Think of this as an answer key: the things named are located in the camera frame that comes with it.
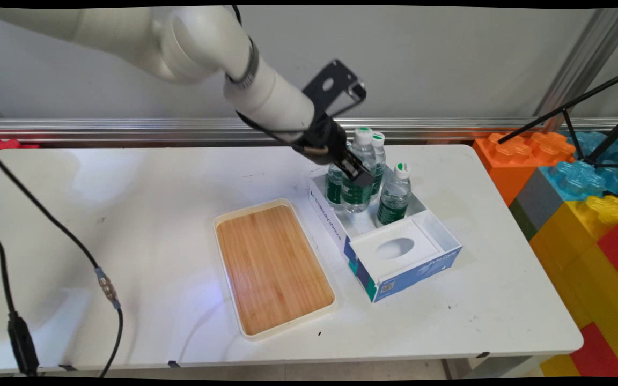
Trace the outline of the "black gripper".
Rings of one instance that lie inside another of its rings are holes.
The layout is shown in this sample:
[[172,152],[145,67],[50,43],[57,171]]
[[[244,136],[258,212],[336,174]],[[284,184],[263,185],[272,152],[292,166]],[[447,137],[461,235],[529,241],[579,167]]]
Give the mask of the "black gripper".
[[347,151],[347,134],[332,119],[315,122],[302,134],[299,153],[317,165],[339,165],[349,181],[357,186],[373,184],[373,174],[367,164]]

